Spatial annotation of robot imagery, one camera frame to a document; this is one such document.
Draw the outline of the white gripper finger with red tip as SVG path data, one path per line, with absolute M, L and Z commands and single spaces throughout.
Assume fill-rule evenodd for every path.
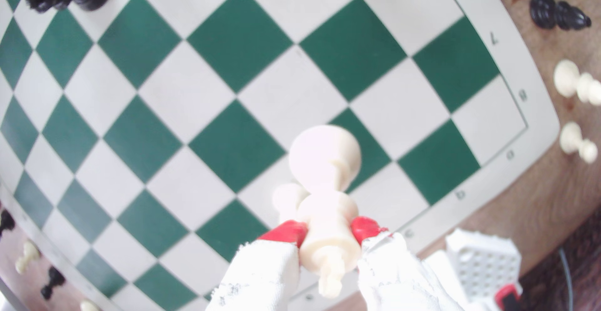
M 289 220 L 242 245 L 207 310 L 288 310 L 299 283 L 306 223 Z
M 366 216 L 350 230 L 362 248 L 357 284 L 368 310 L 463 310 L 400 233 Z

